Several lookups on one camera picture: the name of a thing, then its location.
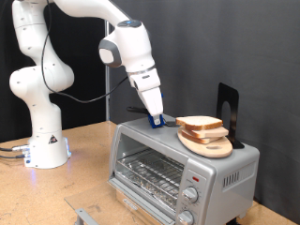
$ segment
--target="black cord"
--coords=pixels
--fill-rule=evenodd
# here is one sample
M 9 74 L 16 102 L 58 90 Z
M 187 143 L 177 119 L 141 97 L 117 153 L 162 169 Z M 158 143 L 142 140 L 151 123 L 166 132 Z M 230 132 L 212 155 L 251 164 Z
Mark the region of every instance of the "black cord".
M 3 16 L 4 9 L 7 5 L 7 2 L 8 2 L 8 0 L 5 0 L 5 2 L 2 5 L 1 12 L 0 12 L 0 22 L 1 22 L 1 19 L 2 19 L 2 16 Z
M 4 156 L 0 156 L 0 158 L 25 158 L 25 155 L 18 155 L 15 157 L 4 157 Z
M 0 147 L 0 151 L 3 151 L 3 152 L 12 152 L 12 149 L 11 148 L 1 148 Z
M 53 93 L 57 94 L 57 95 L 60 95 L 60 96 L 65 96 L 65 97 L 69 97 L 69 98 L 72 98 L 73 100 L 76 100 L 80 103 L 90 103 L 90 102 L 93 102 L 93 101 L 97 101 L 97 100 L 100 100 L 108 95 L 111 94 L 111 92 L 113 92 L 121 83 L 123 83 L 126 79 L 128 79 L 128 77 L 126 77 L 125 79 L 123 79 L 119 84 L 117 84 L 113 89 L 112 91 L 110 91 L 109 93 L 107 93 L 106 95 L 104 96 L 101 96 L 101 97 L 97 97 L 97 98 L 94 98 L 94 99 L 91 99 L 91 100 L 79 100 L 71 95 L 68 95 L 68 94 L 65 94 L 65 93 L 59 93 L 59 92 L 56 92 L 54 90 L 52 90 L 47 82 L 46 82 L 46 79 L 45 79 L 45 74 L 44 74 L 44 54 L 45 54 L 45 48 L 46 48 L 46 44 L 47 44 L 47 40 L 48 40 L 48 36 L 50 34 L 50 31 L 51 31 L 51 27 L 52 27 L 52 23 L 53 23 L 53 19 L 52 19 L 52 13 L 51 13 L 51 9 L 50 9 L 50 4 L 49 4 L 49 0 L 47 0 L 47 4 L 48 4 L 48 10 L 49 10 L 49 19 L 50 19 L 50 22 L 49 22 L 49 29 L 48 29 L 48 34 L 46 36 L 46 39 L 45 39 L 45 43 L 44 43 L 44 47 L 43 47 L 43 52 L 41 54 L 41 73 L 43 75 L 43 80 L 44 80 L 44 83 L 46 85 L 46 87 L 52 91 Z

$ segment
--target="wooden table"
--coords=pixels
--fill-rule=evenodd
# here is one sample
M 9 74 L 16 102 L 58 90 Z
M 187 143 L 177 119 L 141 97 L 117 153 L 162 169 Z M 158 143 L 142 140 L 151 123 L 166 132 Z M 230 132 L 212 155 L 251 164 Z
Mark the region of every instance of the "wooden table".
M 72 157 L 55 169 L 31 169 L 23 166 L 22 159 L 0 158 L 0 224 L 74 224 L 77 216 L 64 198 L 108 180 L 114 129 L 114 123 L 103 122 L 64 130 Z M 0 146 L 11 147 L 26 142 L 27 139 L 21 139 Z M 19 154 L 2 152 L 0 155 Z M 257 203 L 239 222 L 243 225 L 296 225 Z

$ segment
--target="wooden cutting board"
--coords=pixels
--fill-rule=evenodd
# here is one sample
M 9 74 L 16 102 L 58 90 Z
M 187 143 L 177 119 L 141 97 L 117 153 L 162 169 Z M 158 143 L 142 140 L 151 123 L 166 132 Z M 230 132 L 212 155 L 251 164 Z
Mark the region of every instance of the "wooden cutting board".
M 219 140 L 210 142 L 208 144 L 201 144 L 190 141 L 182 136 L 182 127 L 178 129 L 178 138 L 181 143 L 188 148 L 190 151 L 202 155 L 208 158 L 225 158 L 229 156 L 233 151 L 231 142 L 226 138 L 222 137 Z

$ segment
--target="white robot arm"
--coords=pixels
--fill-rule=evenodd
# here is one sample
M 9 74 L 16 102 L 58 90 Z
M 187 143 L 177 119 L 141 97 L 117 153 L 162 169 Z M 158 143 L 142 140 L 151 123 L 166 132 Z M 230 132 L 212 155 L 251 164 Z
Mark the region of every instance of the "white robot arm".
M 125 66 L 132 87 L 154 117 L 155 126 L 163 124 L 160 80 L 151 55 L 149 37 L 143 24 L 132 21 L 110 0 L 49 0 L 73 17 L 98 17 L 107 20 L 115 30 L 99 44 L 100 57 L 106 65 Z M 62 135 L 60 109 L 49 100 L 41 72 L 41 53 L 47 36 L 43 17 L 46 0 L 15 0 L 13 21 L 21 51 L 37 64 L 15 71 L 10 77 L 12 92 L 27 104 L 32 120 L 33 135 L 25 166 L 54 168 L 68 160 L 68 147 Z M 48 40 L 44 55 L 44 75 L 56 92 L 74 82 L 72 69 L 56 55 Z
M 114 31 L 101 40 L 99 54 L 109 67 L 124 66 L 130 84 L 136 88 L 143 104 L 160 124 L 163 112 L 160 79 L 151 55 L 148 33 L 142 22 L 132 21 L 110 0 L 54 0 L 72 17 L 98 17 L 114 26 Z

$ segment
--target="toast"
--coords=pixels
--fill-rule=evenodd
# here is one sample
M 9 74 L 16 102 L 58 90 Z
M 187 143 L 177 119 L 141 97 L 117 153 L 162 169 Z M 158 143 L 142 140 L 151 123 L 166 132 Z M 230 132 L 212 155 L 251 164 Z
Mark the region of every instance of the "toast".
M 195 142 L 195 143 L 210 143 L 210 142 L 216 141 L 222 137 L 221 136 L 221 137 L 216 137 L 216 138 L 199 139 L 199 138 L 195 138 L 194 136 L 188 134 L 186 129 L 182 130 L 182 136 L 185 137 L 186 139 L 189 139 L 190 141 Z
M 188 130 L 203 130 L 219 128 L 223 125 L 223 121 L 211 116 L 198 115 L 177 117 L 176 124 Z
M 204 129 L 204 130 L 188 130 L 184 129 L 184 131 L 198 139 L 203 139 L 203 138 L 218 138 L 218 137 L 223 137 L 227 136 L 229 131 L 228 129 L 224 127 L 218 127 L 218 128 L 213 128 L 213 129 Z

